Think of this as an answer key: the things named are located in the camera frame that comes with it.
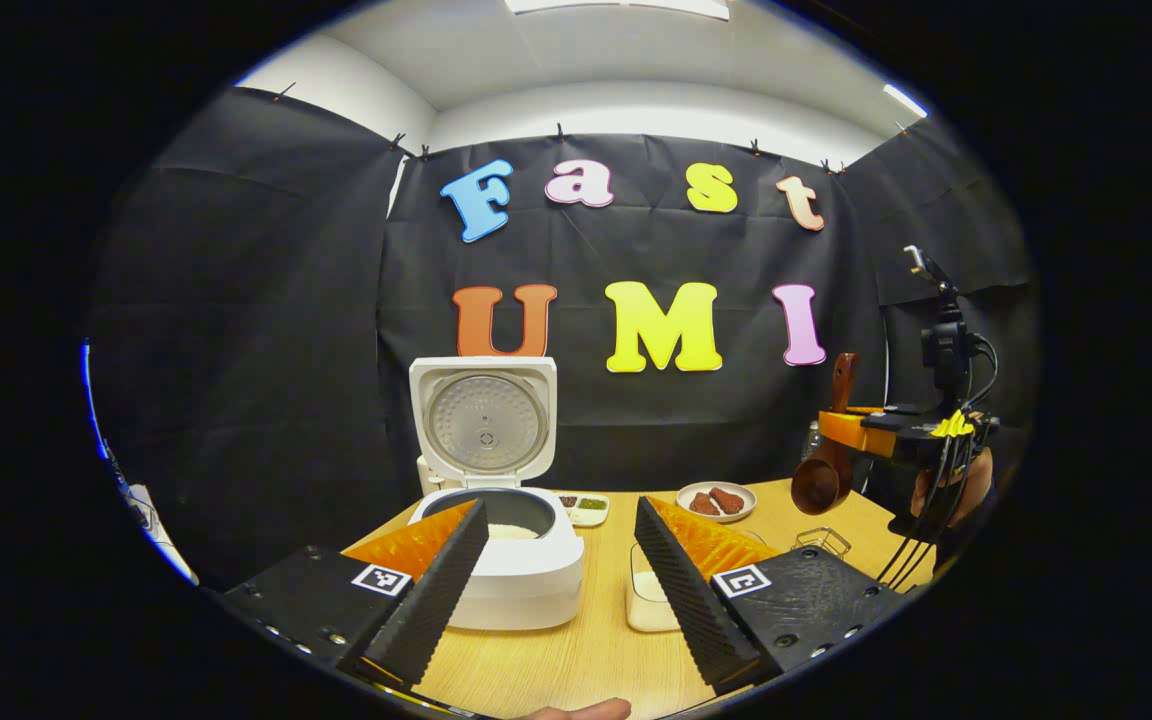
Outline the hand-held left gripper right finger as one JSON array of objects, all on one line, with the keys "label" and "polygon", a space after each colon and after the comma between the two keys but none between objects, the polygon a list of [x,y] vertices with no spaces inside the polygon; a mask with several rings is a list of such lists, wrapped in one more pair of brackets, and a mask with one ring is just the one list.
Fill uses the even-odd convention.
[{"label": "hand-held left gripper right finger", "polygon": [[717,691],[804,673],[911,600],[827,550],[778,553],[657,498],[637,501],[635,538]]}]

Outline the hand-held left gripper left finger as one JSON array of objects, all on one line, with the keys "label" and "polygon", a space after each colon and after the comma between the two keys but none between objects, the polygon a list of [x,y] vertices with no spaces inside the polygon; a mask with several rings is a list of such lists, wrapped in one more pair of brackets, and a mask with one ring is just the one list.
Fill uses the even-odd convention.
[{"label": "hand-held left gripper left finger", "polygon": [[433,533],[426,562],[306,546],[217,601],[302,660],[407,691],[429,669],[488,541],[488,521],[482,502],[462,502],[378,538],[376,547],[410,550],[414,530]]}]

